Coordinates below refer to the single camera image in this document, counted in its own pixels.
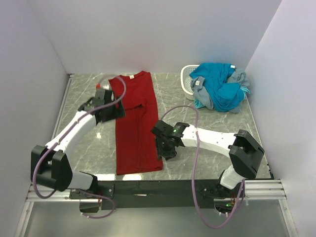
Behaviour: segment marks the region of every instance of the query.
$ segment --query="laundry basket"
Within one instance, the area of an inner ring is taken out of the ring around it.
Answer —
[[[193,91],[191,89],[191,77],[189,76],[199,65],[187,65],[181,70],[181,86],[185,97],[194,100]]]

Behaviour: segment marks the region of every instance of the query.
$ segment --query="gray marble surface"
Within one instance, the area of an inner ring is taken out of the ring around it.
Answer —
[[[57,132],[60,132],[71,121],[82,103],[94,96],[95,85],[103,76],[104,74],[71,75],[71,83],[58,121]],[[177,105],[194,106],[193,102],[184,96],[180,74],[152,74],[152,79],[159,116]],[[170,112],[164,121],[171,125],[179,121],[194,124],[195,112],[187,108],[177,109]],[[239,129],[245,129],[256,140],[259,140],[247,100],[243,101],[242,110],[238,114],[219,113],[207,108],[200,109],[198,127],[218,132],[238,132]],[[195,148],[177,148],[177,157],[167,162],[164,160],[162,171],[116,176],[115,121],[110,121],[98,124],[88,132],[77,144],[69,160],[74,170],[97,174],[100,180],[178,180],[191,178],[195,151]],[[228,157],[216,152],[200,150],[196,178],[217,179],[230,164]],[[257,178],[270,177],[269,167],[264,157]]]

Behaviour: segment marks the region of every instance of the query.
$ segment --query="red garment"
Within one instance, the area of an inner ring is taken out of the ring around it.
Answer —
[[[126,83],[122,99],[126,116],[116,120],[117,175],[162,170],[152,128],[158,121],[158,109],[150,73],[141,71],[134,78],[121,76]],[[115,95],[123,85],[109,80]]]

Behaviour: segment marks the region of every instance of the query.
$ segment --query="purple hose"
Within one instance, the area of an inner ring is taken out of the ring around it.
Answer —
[[[114,77],[114,78],[118,78],[122,84],[123,84],[123,87],[124,87],[124,90],[123,90],[123,94],[115,101],[109,103],[109,104],[106,104],[106,105],[102,105],[102,106],[98,106],[90,111],[88,111],[87,113],[85,113],[84,115],[82,115],[81,117],[78,118],[78,120],[76,122],[74,122],[70,127],[69,129],[60,137],[60,139],[58,140],[58,142],[54,143],[52,145],[51,148],[49,148],[45,153],[44,155],[39,159],[38,163],[36,164],[36,167],[34,169],[34,173],[33,173],[33,178],[32,178],[32,181],[33,181],[33,186],[34,186],[34,191],[36,193],[36,195],[39,197],[39,198],[42,198],[42,199],[47,199],[49,197],[51,197],[55,192],[56,190],[53,190],[49,195],[47,196],[43,196],[42,194],[40,194],[39,190],[38,190],[38,187],[37,187],[37,183],[36,183],[36,177],[37,177],[37,174],[38,174],[38,171],[39,171],[39,168],[40,168],[40,165],[41,163],[43,162],[43,160],[46,158],[46,156],[52,151],[54,150],[57,145],[71,132],[71,130],[84,118],[86,117],[87,115],[91,114],[92,112],[95,112],[95,111],[98,111],[98,110],[101,110],[101,109],[104,109],[104,108],[107,108],[107,107],[110,107],[110,106],[113,106],[115,105],[116,103],[118,103],[119,101],[122,100],[122,98],[124,97],[124,95],[126,94],[126,84],[124,82],[124,80],[120,77],[120,76],[112,76],[112,75],[107,75],[107,77]],[[100,81],[99,81],[99,84],[105,79],[106,77],[103,77]],[[106,217],[106,216],[109,216],[110,214],[113,213],[114,209],[115,209],[115,204],[114,202],[109,199],[108,197],[104,197],[104,196],[100,196],[100,195],[94,195],[94,194],[90,194],[88,192],[85,192],[83,190],[79,190],[80,192],[82,193],[85,193],[85,194],[89,194],[89,195],[92,195],[94,197],[97,197],[97,198],[102,198],[102,199],[106,199],[106,200],[109,200],[112,205],[113,205],[113,208],[112,210],[105,216],[101,216],[101,217],[92,217],[90,216],[90,218],[94,218],[94,219],[99,219],[99,218],[103,218],[103,217]]]
[[[197,116],[196,116],[196,121],[195,121],[195,127],[198,128],[198,110],[196,108],[192,107],[192,106],[189,106],[189,105],[176,106],[176,107],[168,110],[166,113],[164,113],[162,115],[161,119],[163,119],[170,111],[172,111],[174,109],[177,109],[177,108],[180,108],[180,107],[191,108],[191,109],[193,109],[196,112]],[[198,162],[199,145],[200,145],[200,139],[199,139],[199,136],[198,136],[198,131],[196,131],[196,135],[197,135],[197,151],[196,151],[196,155],[195,155],[195,158],[194,158],[194,165],[193,165],[193,171],[192,171],[192,181],[191,181],[194,206],[196,207],[196,210],[197,210],[197,213],[198,213],[200,219],[203,221],[203,223],[206,226],[208,226],[209,228],[212,228],[212,229],[220,229],[220,228],[222,228],[224,225],[226,225],[229,222],[229,220],[233,216],[234,212],[240,209],[242,201],[243,201],[243,197],[242,197],[241,202],[238,205],[238,207],[237,207],[237,202],[234,204],[233,209],[232,209],[231,213],[229,214],[228,218],[221,225],[213,226],[213,225],[211,225],[210,223],[207,222],[207,220],[205,219],[205,217],[203,216],[203,214],[201,212],[201,209],[198,206],[196,187],[195,187],[195,175],[196,175],[196,167],[197,167],[197,162]],[[244,183],[245,183],[245,181],[243,180],[241,182],[241,185],[240,185],[240,188],[239,188],[239,191],[238,191],[238,194],[237,194],[237,200],[240,198],[241,191],[244,188]]]

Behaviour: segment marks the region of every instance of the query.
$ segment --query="purple cable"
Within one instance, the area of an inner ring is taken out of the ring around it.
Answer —
[[[189,105],[176,106],[176,107],[168,110],[166,113],[164,113],[162,115],[161,119],[163,119],[170,111],[172,111],[174,109],[177,109],[177,108],[180,108],[180,107],[191,108],[191,109],[193,109],[196,112],[197,116],[196,116],[196,121],[195,121],[195,127],[198,128],[198,110],[196,108],[192,107],[192,106],[189,106]],[[199,139],[199,136],[198,136],[198,131],[196,131],[196,135],[197,135],[197,151],[196,151],[196,155],[195,155],[195,158],[194,158],[194,165],[193,165],[193,170],[192,170],[192,181],[191,181],[194,206],[196,207],[196,210],[197,210],[197,213],[198,213],[200,219],[203,221],[203,223],[206,226],[208,226],[209,228],[212,228],[212,229],[220,229],[220,228],[222,228],[224,225],[226,225],[229,222],[229,220],[233,216],[234,212],[240,209],[242,201],[243,201],[243,197],[242,197],[241,202],[238,205],[238,207],[237,207],[237,203],[234,204],[233,209],[232,209],[231,213],[229,214],[228,218],[221,225],[213,226],[213,225],[211,225],[210,223],[207,222],[207,220],[205,219],[205,217],[203,216],[203,214],[201,212],[201,209],[198,206],[196,187],[195,187],[195,175],[196,175],[196,167],[197,167],[197,162],[198,162],[199,145],[200,145],[200,139]],[[237,194],[237,200],[240,198],[241,191],[242,191],[242,189],[244,187],[244,182],[245,182],[244,180],[241,182],[241,185],[240,185],[240,188],[239,188],[239,191],[238,191],[238,194]]]
[[[81,117],[78,118],[78,120],[76,122],[74,122],[70,127],[69,129],[60,137],[60,139],[58,140],[58,142],[54,143],[51,148],[49,148],[45,153],[44,155],[39,159],[38,163],[36,164],[36,167],[34,169],[34,173],[33,173],[33,178],[32,178],[32,181],[33,181],[33,186],[34,186],[34,191],[36,193],[36,195],[39,197],[39,198],[42,198],[42,199],[47,199],[49,197],[51,197],[55,192],[56,190],[53,190],[49,195],[47,196],[43,196],[42,194],[40,194],[39,190],[38,190],[38,187],[37,187],[37,183],[36,183],[36,177],[37,177],[37,174],[38,174],[38,171],[39,171],[39,168],[40,168],[40,165],[41,163],[43,162],[43,160],[46,158],[46,156],[52,151],[54,150],[57,145],[71,132],[71,130],[84,118],[86,117],[87,115],[91,114],[92,112],[95,112],[95,111],[98,111],[98,110],[101,110],[101,109],[104,109],[104,108],[107,108],[107,107],[110,107],[110,106],[113,106],[115,105],[116,103],[118,103],[119,101],[122,100],[122,98],[124,97],[124,95],[126,94],[126,84],[124,82],[124,80],[120,77],[120,76],[112,76],[112,75],[107,75],[107,76],[104,76],[100,81],[99,81],[99,84],[106,78],[106,77],[114,77],[114,78],[118,78],[122,84],[123,84],[123,87],[124,87],[124,90],[123,90],[123,94],[118,98],[116,99],[115,101],[109,103],[109,104],[106,104],[106,105],[101,105],[101,106],[98,106],[92,110],[89,110],[87,113],[85,113],[84,115],[82,115]],[[100,196],[100,195],[94,195],[94,194],[90,194],[86,191],[83,191],[83,190],[79,190],[80,192],[82,193],[85,193],[85,194],[89,194],[89,195],[92,195],[94,197],[97,197],[97,198],[102,198],[102,199],[106,199],[106,200],[109,200],[112,205],[113,205],[113,208],[112,210],[107,214],[107,215],[104,215],[104,216],[101,216],[101,217],[92,217],[90,216],[90,218],[94,218],[94,219],[99,219],[99,218],[103,218],[103,217],[106,217],[106,216],[109,216],[110,214],[113,213],[114,209],[115,209],[115,204],[114,202],[109,199],[108,197],[104,197],[104,196]]]

